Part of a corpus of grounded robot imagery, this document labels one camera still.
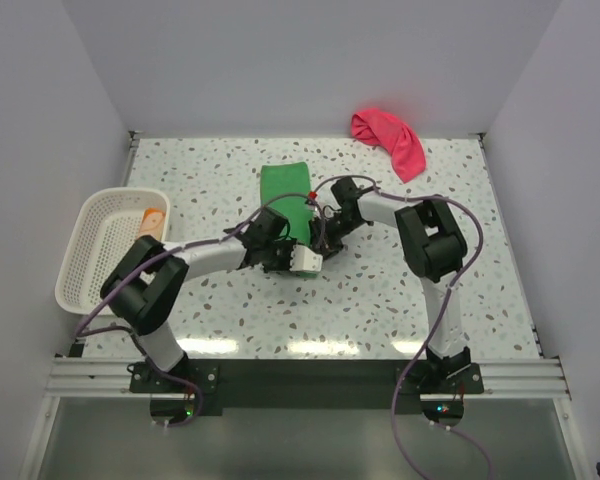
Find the green towel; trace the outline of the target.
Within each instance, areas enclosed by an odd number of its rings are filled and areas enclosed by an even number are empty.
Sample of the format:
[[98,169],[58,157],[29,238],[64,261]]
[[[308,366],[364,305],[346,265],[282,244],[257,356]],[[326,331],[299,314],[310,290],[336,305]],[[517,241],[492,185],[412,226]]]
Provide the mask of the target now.
[[[260,201],[266,203],[285,193],[307,194],[311,190],[310,174],[305,162],[284,165],[265,165],[261,168]],[[285,197],[268,206],[286,217],[289,237],[309,245],[311,242],[310,222],[313,214],[305,207],[305,198]]]

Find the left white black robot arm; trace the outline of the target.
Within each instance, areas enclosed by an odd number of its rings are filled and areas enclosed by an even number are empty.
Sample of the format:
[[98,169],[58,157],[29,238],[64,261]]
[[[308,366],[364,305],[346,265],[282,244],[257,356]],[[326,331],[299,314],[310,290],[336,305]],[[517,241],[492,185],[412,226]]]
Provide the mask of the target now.
[[189,357],[168,318],[183,284],[258,265],[266,271],[287,271],[298,244],[290,236],[288,219],[269,207],[245,225],[227,229],[219,239],[167,244],[145,236],[109,274],[100,297],[130,326],[138,349],[154,365],[153,382],[165,392],[176,392],[189,376]]

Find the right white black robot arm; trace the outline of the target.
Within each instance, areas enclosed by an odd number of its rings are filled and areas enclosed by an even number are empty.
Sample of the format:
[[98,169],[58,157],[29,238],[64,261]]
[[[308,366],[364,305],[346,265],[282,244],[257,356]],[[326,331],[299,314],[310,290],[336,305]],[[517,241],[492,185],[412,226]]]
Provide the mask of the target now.
[[446,199],[408,200],[372,185],[358,186],[352,176],[338,176],[331,193],[338,208],[325,220],[309,221],[312,248],[324,259],[338,254],[342,239],[365,224],[381,223],[397,230],[403,257],[420,281],[427,310],[429,336],[424,342],[425,379],[439,393],[449,392],[471,364],[463,337],[454,290],[466,271],[468,246]]

